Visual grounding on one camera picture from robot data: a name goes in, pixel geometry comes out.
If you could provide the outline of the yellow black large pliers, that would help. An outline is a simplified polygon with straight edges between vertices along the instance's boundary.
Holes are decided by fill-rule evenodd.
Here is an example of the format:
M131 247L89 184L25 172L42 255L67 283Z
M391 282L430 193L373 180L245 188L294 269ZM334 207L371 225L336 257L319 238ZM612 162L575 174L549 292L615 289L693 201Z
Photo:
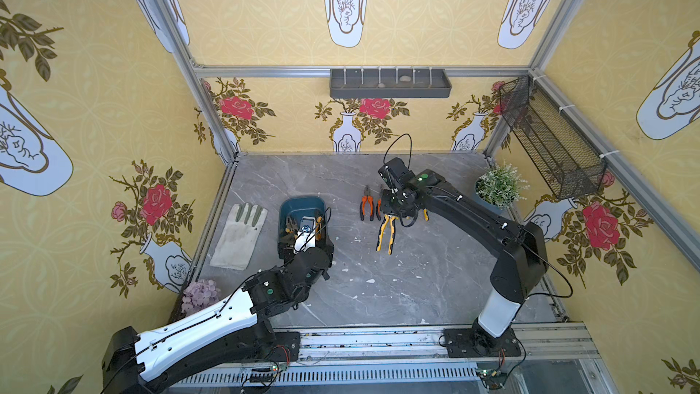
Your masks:
M395 215L384 215L382 223L378 230L376 251L380 252L384 244L384 240L388 239L388 254L393 254L393 247L396 238L396 220Z

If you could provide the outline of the orange black needle pliers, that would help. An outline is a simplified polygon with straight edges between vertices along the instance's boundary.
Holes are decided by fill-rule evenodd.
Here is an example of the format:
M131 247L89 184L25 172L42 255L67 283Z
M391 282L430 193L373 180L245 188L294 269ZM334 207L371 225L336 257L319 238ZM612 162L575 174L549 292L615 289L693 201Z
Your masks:
M370 222L375 220L375 204L374 197L369 185L364 189L364 193L360 203L360 219L362 221L368 219Z

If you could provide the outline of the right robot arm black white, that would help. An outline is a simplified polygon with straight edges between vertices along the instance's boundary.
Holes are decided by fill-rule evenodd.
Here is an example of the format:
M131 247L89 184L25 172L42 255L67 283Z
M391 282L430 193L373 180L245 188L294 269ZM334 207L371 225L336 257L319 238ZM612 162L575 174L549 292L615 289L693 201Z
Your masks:
M435 213L496 258L490 273L490 295L472 331L490 341L503 337L549 269L541 228L518 224L488 210L435 171L415 174L404 167L391 169L386 165L378 173L386 184L381 198L386 217L415 219L421 211Z

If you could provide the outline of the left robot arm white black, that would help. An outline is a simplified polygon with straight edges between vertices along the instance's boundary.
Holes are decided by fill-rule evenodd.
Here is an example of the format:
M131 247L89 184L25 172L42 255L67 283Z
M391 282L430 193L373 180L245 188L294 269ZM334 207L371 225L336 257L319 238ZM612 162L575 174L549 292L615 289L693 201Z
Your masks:
M328 278L335 246L306 248L248 277L221 301L162 328L116 332L102 360L103 392L162 393L222 363L262 360L277 345L270 319L306 301Z

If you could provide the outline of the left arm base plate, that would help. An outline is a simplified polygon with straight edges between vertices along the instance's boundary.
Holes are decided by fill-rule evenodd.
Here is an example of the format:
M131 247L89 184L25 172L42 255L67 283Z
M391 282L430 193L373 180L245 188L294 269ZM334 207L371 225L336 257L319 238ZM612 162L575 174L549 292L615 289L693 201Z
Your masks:
M272 361L276 363L297 362L301 349L301 333L298 331L276 332L273 339L257 341L252 347L235 344L233 355L225 363L253 363Z

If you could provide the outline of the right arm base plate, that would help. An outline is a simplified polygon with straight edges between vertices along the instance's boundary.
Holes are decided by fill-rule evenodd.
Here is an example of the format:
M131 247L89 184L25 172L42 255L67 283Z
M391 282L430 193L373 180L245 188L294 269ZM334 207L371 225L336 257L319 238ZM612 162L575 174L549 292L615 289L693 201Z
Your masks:
M519 358L523 355L512 328L507 328L500 337L492 337L479 325L472 328L448 328L443 331L439 345L446 348L451 359Z

